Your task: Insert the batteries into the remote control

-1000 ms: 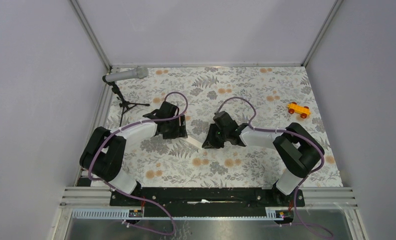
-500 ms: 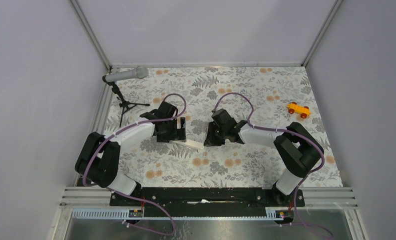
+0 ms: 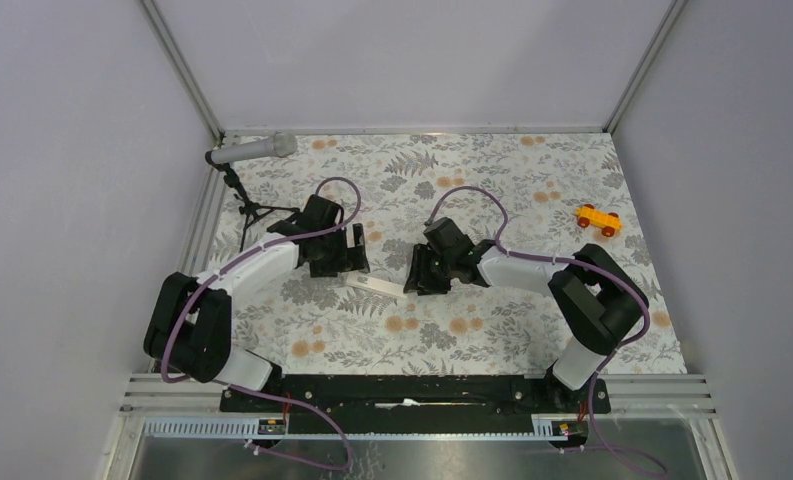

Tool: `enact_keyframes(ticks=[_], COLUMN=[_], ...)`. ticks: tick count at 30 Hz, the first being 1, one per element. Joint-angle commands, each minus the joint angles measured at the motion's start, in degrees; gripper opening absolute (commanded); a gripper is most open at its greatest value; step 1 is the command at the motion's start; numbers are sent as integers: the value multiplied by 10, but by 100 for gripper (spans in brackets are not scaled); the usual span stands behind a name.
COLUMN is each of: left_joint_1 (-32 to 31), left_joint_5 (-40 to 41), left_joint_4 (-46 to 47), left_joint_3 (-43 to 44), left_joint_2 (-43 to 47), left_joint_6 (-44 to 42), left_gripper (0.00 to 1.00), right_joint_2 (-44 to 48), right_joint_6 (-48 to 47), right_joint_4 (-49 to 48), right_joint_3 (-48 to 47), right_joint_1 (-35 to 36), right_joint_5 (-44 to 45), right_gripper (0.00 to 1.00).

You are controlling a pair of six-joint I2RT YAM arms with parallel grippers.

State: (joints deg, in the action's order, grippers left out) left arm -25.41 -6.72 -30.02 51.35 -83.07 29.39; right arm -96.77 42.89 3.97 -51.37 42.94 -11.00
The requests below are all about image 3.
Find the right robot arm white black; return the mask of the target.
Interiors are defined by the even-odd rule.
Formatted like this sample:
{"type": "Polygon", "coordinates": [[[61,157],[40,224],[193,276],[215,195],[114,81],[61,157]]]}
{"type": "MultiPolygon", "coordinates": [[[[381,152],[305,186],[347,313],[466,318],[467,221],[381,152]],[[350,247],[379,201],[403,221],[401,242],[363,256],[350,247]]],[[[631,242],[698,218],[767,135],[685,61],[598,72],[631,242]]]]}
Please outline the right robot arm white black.
{"type": "Polygon", "coordinates": [[[570,257],[504,249],[497,240],[473,242],[456,223],[427,225],[412,249],[406,293],[444,295],[453,281],[550,295],[573,338],[549,370],[547,402],[569,412],[585,398],[584,385],[619,349],[648,312],[648,300],[602,247],[587,244],[570,257]]]}

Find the white remote control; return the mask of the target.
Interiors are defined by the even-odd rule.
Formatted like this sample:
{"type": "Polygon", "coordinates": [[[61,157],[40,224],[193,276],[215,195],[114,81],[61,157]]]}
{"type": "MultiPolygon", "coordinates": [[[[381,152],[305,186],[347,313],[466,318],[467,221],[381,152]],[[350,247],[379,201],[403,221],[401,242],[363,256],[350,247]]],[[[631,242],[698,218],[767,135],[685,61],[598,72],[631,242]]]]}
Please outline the white remote control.
{"type": "Polygon", "coordinates": [[[345,276],[345,283],[353,288],[369,291],[382,296],[405,299],[403,286],[386,280],[372,277],[361,272],[349,272],[345,276]]]}

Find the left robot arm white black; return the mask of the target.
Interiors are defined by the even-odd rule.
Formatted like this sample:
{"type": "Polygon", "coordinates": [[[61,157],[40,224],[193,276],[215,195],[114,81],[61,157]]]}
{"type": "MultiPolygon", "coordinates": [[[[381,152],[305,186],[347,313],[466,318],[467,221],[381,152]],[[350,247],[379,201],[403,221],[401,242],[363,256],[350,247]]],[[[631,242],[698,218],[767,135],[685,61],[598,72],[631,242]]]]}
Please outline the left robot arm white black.
{"type": "Polygon", "coordinates": [[[369,269],[364,227],[342,206],[319,195],[270,225],[262,238],[224,265],[196,276],[169,275],[156,301],[143,350],[180,379],[244,389],[260,411],[281,401],[276,366],[232,343],[234,305],[283,276],[307,267],[313,278],[369,269]]]}

